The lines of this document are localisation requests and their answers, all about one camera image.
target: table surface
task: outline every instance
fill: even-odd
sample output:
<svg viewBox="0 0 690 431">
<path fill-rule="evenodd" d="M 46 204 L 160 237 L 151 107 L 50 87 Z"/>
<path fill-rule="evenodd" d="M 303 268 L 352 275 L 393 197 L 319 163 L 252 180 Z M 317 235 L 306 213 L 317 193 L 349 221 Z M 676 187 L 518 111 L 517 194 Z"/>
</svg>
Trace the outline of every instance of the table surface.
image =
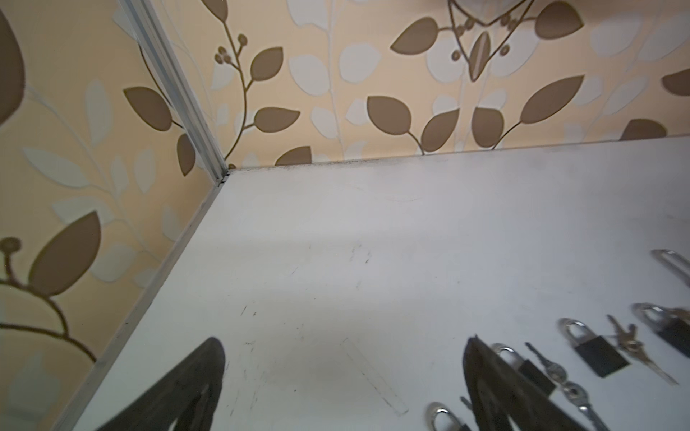
<svg viewBox="0 0 690 431">
<path fill-rule="evenodd" d="M 432 401 L 476 429 L 458 399 L 474 334 L 534 361 L 533 343 L 612 430 L 687 429 L 690 359 L 640 324 L 680 386 L 639 363 L 600 379 L 555 323 L 613 334 L 632 303 L 690 305 L 649 254 L 690 256 L 689 166 L 673 138 L 234 172 L 75 429 L 208 337 L 227 360 L 214 430 L 425 430 Z"/>
</svg>

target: floral wallpaper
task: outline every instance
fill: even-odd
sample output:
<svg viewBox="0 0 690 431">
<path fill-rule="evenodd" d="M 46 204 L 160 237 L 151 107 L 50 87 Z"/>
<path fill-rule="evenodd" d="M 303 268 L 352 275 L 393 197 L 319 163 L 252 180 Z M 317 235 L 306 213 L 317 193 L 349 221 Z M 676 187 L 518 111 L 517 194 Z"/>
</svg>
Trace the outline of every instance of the floral wallpaper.
<svg viewBox="0 0 690 431">
<path fill-rule="evenodd" d="M 48 430 L 213 187 L 117 2 L 0 0 L 0 430 Z"/>
<path fill-rule="evenodd" d="M 690 132 L 688 0 L 153 0 L 231 167 Z"/>
</svg>

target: beige wallpaper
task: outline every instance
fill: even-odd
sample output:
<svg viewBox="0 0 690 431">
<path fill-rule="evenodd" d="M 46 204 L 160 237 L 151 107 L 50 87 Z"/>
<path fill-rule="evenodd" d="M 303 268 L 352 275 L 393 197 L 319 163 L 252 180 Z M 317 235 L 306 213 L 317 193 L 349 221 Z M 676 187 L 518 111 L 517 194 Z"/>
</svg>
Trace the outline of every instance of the beige wallpaper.
<svg viewBox="0 0 690 431">
<path fill-rule="evenodd" d="M 47 430 L 211 189 L 111 0 L 0 0 L 0 430 Z"/>
<path fill-rule="evenodd" d="M 690 132 L 688 0 L 153 0 L 238 168 Z"/>
</svg>

